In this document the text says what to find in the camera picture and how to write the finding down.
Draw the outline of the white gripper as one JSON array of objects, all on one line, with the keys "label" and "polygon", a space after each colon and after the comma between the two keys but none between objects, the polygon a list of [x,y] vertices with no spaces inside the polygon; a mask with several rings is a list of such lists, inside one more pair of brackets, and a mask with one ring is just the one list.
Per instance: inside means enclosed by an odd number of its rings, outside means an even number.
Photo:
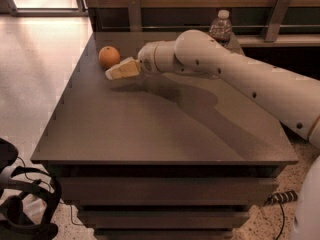
[{"label": "white gripper", "polygon": [[[155,62],[155,53],[159,42],[150,42],[141,48],[138,52],[138,60],[141,68],[149,74],[159,74]],[[122,60],[119,64],[112,66],[105,72],[109,80],[117,80],[122,78],[129,78],[138,76],[141,68],[133,57],[128,57]]]}]

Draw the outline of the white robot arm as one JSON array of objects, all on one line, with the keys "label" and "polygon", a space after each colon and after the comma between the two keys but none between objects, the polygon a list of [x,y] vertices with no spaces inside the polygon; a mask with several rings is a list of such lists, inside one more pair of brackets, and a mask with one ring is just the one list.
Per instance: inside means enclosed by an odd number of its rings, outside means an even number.
[{"label": "white robot arm", "polygon": [[[320,148],[320,81],[233,53],[199,30],[174,41],[149,42],[136,58],[110,67],[110,80],[141,74],[217,76],[265,109],[293,132]],[[290,240],[320,239],[320,158],[306,174]]]}]

